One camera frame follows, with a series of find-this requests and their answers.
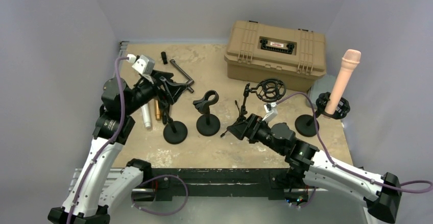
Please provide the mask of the black round-base mic stand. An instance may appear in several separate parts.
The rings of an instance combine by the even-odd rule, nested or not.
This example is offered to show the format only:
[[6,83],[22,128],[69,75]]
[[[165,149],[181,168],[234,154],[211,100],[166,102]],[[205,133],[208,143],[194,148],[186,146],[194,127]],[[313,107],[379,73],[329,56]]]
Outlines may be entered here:
[[201,99],[193,101],[195,109],[201,114],[197,119],[196,128],[203,136],[213,136],[221,127],[218,117],[210,113],[210,106],[218,101],[219,95],[215,90],[208,90]]

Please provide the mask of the gold microphone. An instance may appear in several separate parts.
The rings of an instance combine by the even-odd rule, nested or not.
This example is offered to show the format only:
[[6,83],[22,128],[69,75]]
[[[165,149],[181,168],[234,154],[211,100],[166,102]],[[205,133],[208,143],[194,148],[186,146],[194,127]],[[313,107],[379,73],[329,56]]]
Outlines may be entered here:
[[161,110],[160,110],[158,99],[154,99],[154,114],[155,114],[155,119],[157,121],[160,121],[161,120]]

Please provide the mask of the white microphone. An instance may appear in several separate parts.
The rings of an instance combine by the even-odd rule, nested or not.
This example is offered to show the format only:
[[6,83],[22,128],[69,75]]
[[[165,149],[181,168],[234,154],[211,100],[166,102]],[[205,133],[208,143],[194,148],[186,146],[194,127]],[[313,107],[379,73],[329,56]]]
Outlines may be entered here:
[[145,128],[147,130],[150,130],[152,128],[152,120],[151,120],[150,108],[148,103],[144,104],[141,107],[141,113],[142,113],[142,120]]

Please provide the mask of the black tripod shock-mount stand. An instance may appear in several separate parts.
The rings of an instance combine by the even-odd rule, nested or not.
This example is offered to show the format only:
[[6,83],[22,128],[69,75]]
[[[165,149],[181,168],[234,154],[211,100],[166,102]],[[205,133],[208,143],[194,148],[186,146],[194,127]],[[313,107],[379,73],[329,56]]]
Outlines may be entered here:
[[234,101],[236,108],[238,110],[238,117],[235,122],[226,128],[226,131],[223,132],[220,137],[223,138],[232,131],[230,128],[240,126],[242,124],[248,124],[249,118],[246,117],[248,111],[246,110],[246,101],[250,94],[254,94],[260,101],[265,102],[266,104],[270,104],[273,102],[277,102],[286,93],[286,85],[284,81],[277,78],[267,78],[260,81],[255,87],[251,87],[251,83],[247,83],[244,87],[243,91],[243,101],[242,105],[239,105],[237,100]]

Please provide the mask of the black clip mic stand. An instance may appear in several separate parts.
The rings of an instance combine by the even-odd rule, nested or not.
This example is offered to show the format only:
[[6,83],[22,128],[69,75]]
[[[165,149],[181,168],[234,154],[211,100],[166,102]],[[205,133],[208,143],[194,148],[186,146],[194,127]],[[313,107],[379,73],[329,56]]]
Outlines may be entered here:
[[188,129],[183,122],[170,117],[170,104],[159,101],[160,110],[163,105],[169,107],[168,123],[164,127],[163,137],[169,144],[180,144],[187,138]]

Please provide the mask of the black microphone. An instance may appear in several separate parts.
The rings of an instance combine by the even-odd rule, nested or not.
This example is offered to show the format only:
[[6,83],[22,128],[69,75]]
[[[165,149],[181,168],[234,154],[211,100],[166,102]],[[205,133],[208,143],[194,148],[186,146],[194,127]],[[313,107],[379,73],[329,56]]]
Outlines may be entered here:
[[162,115],[162,123],[166,125],[168,123],[169,107],[163,105],[161,108],[161,115]]

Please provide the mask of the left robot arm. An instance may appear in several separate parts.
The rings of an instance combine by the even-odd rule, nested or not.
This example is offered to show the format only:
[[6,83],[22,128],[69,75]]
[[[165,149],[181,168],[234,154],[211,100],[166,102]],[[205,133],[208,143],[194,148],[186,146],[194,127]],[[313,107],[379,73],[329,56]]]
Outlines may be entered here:
[[130,160],[109,186],[106,181],[135,125],[132,113],[154,99],[173,105],[187,89],[187,84],[176,83],[172,77],[173,73],[154,70],[141,75],[133,87],[119,74],[105,82],[87,159],[62,206],[50,210],[51,223],[109,223],[134,187],[151,184],[151,164],[139,159]]

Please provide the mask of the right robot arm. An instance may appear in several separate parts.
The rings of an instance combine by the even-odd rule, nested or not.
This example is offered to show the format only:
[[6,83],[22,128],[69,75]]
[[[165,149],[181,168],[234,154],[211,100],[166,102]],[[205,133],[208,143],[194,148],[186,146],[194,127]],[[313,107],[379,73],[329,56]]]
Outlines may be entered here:
[[290,170],[286,179],[294,187],[302,183],[336,191],[367,208],[368,213],[386,223],[396,223],[402,193],[395,188],[399,179],[392,173],[383,175],[354,167],[324,150],[298,139],[285,122],[269,126],[260,116],[251,114],[227,127],[238,140],[260,142],[284,157]]

